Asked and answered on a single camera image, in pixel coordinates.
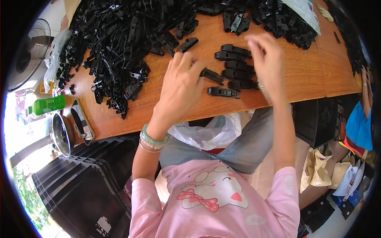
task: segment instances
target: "pile of black plastic parts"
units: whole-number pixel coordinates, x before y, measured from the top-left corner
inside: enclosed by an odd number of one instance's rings
[[[97,103],[109,97],[107,105],[126,118],[127,100],[135,100],[147,81],[150,68],[143,61],[149,53],[164,55],[165,49],[174,55],[179,45],[168,32],[176,28],[176,37],[182,39],[198,25],[196,13],[216,16],[224,13],[225,31],[240,35],[247,31],[250,20],[264,23],[275,37],[284,35],[289,42],[308,49],[316,33],[285,4],[277,0],[89,0],[81,1],[70,24],[71,38],[60,56],[57,72],[60,88],[69,78],[72,67],[78,71],[82,64],[95,76],[91,90]],[[252,14],[245,17],[247,10]],[[84,53],[90,56],[84,60]]]
[[[275,38],[284,36],[288,42],[305,50],[317,36],[316,31],[294,10],[277,0],[257,0],[252,15],[253,21],[257,25],[263,24]]]
[[[331,1],[325,1],[328,6],[328,11],[333,16],[333,20],[336,26],[339,28],[341,36],[345,42],[347,48],[347,54],[349,61],[352,65],[353,76],[355,73],[361,73],[361,67],[368,66],[362,52],[362,47],[359,39],[359,35],[354,30],[353,26],[349,23],[348,18],[344,13],[337,8]]]

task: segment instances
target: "blue shirt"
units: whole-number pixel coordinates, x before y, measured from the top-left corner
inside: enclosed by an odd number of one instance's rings
[[[345,126],[347,137],[355,143],[355,145],[366,150],[373,149],[370,131],[371,113],[372,109],[370,109],[367,119],[364,109],[361,107],[360,102],[358,102],[348,118],[347,125]]]

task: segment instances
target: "pink shirt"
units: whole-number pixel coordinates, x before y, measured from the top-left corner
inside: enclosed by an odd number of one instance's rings
[[[165,167],[171,194],[161,208],[154,183],[132,183],[130,237],[297,237],[300,219],[293,167],[280,169],[266,200],[219,160]]]

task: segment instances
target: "woman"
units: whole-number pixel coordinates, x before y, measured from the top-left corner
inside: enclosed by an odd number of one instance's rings
[[[373,150],[370,115],[372,112],[372,89],[368,72],[365,67],[361,68],[362,78],[362,101],[359,101],[353,108],[345,126],[348,144],[353,142],[356,146],[365,150]]]
[[[257,109],[241,136],[218,155],[168,140],[167,130],[200,99],[204,79],[199,75],[208,66],[190,52],[177,52],[135,154],[130,237],[297,236],[295,130],[283,80],[283,51],[268,34],[245,38],[273,107]],[[275,175],[263,200],[250,182],[271,147]],[[171,194],[163,209],[154,185],[159,161]]]

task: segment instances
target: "electric fan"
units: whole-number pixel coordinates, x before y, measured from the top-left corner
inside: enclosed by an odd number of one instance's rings
[[[36,72],[45,58],[50,42],[50,26],[44,19],[37,19],[22,42],[16,63],[11,67],[9,92],[20,88]]]

